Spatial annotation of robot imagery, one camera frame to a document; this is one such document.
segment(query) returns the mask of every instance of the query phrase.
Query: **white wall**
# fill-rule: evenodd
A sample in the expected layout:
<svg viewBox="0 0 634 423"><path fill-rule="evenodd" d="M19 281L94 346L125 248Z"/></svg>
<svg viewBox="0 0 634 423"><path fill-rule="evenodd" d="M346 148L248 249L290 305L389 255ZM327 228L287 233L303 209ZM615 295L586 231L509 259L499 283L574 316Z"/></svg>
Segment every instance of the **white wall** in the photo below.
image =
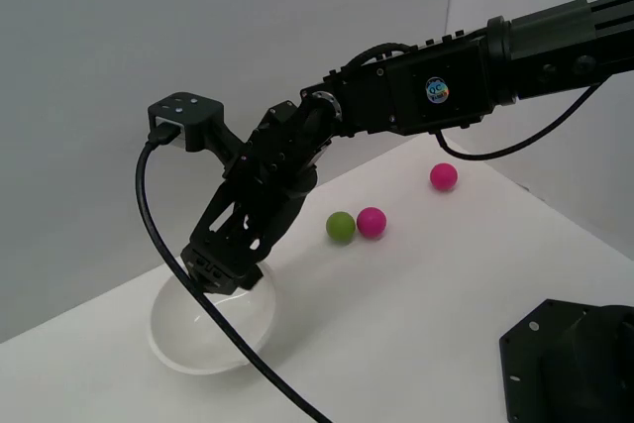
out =
<svg viewBox="0 0 634 423"><path fill-rule="evenodd" d="M497 15L510 20L568 1L451 0L448 31L481 27ZM634 73L611 78L556 132L524 152L490 162L632 259L633 84ZM481 125L450 136L471 152L497 150L543 128L580 94L567 92L498 108Z"/></svg>
<svg viewBox="0 0 634 423"><path fill-rule="evenodd" d="M146 108L177 90L221 100L244 138L367 47L442 35L448 0L0 0L0 341L159 264L133 169ZM324 179L393 136L336 141ZM219 184L211 154L165 148L149 170L179 253Z"/></svg>

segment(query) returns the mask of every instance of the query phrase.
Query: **ball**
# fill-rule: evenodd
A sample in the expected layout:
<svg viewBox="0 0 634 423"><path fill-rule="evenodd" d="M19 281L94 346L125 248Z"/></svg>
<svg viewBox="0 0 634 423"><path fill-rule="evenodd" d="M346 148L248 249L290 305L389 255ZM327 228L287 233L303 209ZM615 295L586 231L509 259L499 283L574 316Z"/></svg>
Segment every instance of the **ball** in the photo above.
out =
<svg viewBox="0 0 634 423"><path fill-rule="evenodd" d="M447 192L458 182L458 171L450 163L439 163L432 168L429 179L436 190Z"/></svg>
<svg viewBox="0 0 634 423"><path fill-rule="evenodd" d="M359 233L366 238L378 238L385 230L386 225L385 214L374 207L363 209L357 217Z"/></svg>
<svg viewBox="0 0 634 423"><path fill-rule="evenodd" d="M326 221L326 233L336 242L349 242L357 227L350 213L335 212Z"/></svg>

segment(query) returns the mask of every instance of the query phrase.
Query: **white table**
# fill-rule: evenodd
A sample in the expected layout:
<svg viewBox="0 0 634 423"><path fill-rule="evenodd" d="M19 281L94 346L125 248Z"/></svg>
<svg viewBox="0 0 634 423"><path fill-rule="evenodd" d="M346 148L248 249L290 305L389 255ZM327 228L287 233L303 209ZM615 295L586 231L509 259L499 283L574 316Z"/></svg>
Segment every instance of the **white table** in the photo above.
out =
<svg viewBox="0 0 634 423"><path fill-rule="evenodd" d="M280 319L264 358L335 422L502 423L503 333L546 298L634 305L630 260L485 164L458 163L458 188L434 192L443 160L421 137L318 187L268 259ZM382 240L325 240L331 212L370 205L387 214ZM2 344L2 421L308 421L253 368L193 377L154 357L167 277Z"/></svg>

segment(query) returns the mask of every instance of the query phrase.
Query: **magenta ball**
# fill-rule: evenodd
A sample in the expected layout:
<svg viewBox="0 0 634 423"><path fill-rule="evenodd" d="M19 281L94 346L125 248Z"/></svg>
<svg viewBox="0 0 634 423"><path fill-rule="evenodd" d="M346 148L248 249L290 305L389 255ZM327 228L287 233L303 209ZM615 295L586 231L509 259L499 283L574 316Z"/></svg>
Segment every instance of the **magenta ball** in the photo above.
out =
<svg viewBox="0 0 634 423"><path fill-rule="evenodd" d="M387 217L379 209L368 207L357 217L357 228L366 238L378 238L387 225Z"/></svg>
<svg viewBox="0 0 634 423"><path fill-rule="evenodd" d="M439 163L432 168L429 179L436 190L446 192L458 182L458 171L450 163Z"/></svg>

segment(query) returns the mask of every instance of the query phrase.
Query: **black cable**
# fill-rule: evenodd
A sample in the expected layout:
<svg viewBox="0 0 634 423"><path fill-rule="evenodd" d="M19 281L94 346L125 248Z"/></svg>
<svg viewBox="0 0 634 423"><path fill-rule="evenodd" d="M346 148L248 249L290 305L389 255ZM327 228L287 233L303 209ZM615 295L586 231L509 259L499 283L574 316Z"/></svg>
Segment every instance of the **black cable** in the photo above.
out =
<svg viewBox="0 0 634 423"><path fill-rule="evenodd" d="M175 136L178 136L180 131L177 130ZM281 391L290 401L303 410L314 421L319 423L332 423L326 416L324 416L319 410L308 403L297 393L288 383L286 383L277 373L275 373L258 354L249 347L249 344L238 334L233 326L225 319L225 316L218 310L218 308L209 301L204 293L198 288L196 283L192 281L189 275L180 267L171 251L167 248L166 244L162 240L157 226L150 213L150 207L148 206L148 198L146 197L146 165L148 163L148 157L155 150L159 144L166 144L165 140L157 140L154 142L148 141L141 151L139 161L137 162L137 170L135 173L135 190L137 193L137 203L139 205L139 211L143 223L148 230L148 234L157 248L158 253L167 263L171 272L178 278L180 283L189 291L189 294L202 306L202 308L209 314L214 322L220 327L220 329L227 335L227 337L233 342L238 350L249 360L253 366L265 376L279 391Z"/></svg>
<svg viewBox="0 0 634 423"><path fill-rule="evenodd" d="M348 61L348 63L346 63L346 65L341 68L341 72L344 75L348 75L352 71L356 70L360 66L363 66L364 64L366 64L368 61L370 61L371 59L375 57L378 57L384 54L391 54L394 52L407 53L407 52L411 52L412 49L414 49L414 47L411 47L406 44L377 45L375 47L372 47L371 49L367 49L366 51L359 53L353 59Z"/></svg>
<svg viewBox="0 0 634 423"><path fill-rule="evenodd" d="M575 113L575 111L577 111L581 107L581 105L587 100L587 98L589 98L592 95L592 93L594 93L594 91L596 91L604 82L605 82L605 80L601 81L599 84L596 84L596 85L591 86L590 88L588 88L580 96L580 98L577 101L575 101L573 103L573 105L564 112L564 114L562 114L559 118L557 118L555 121L553 121L551 124L546 126L544 129L542 129L537 134L534 134L530 138L522 141L521 143L517 143L514 146L510 146L510 147L502 149L500 151L495 151L494 153L488 153L488 154L464 154L464 153L459 153L458 151L454 151L453 149L451 149L447 145L447 141L445 141L445 136L443 136L443 133L441 131L438 131L438 132L434 133L434 135L436 136L436 139L438 140L438 145L441 147L441 149L443 151L445 151L447 154L449 154L450 156L453 156L456 159L462 159L462 160L492 160L492 159L503 158L504 156L508 156L510 154L517 153L518 151L521 151L522 149L527 148L531 144L536 143L537 141L542 139L547 134L552 133L555 129L557 129L559 126L561 126L568 118L570 118L573 115L573 113Z"/></svg>

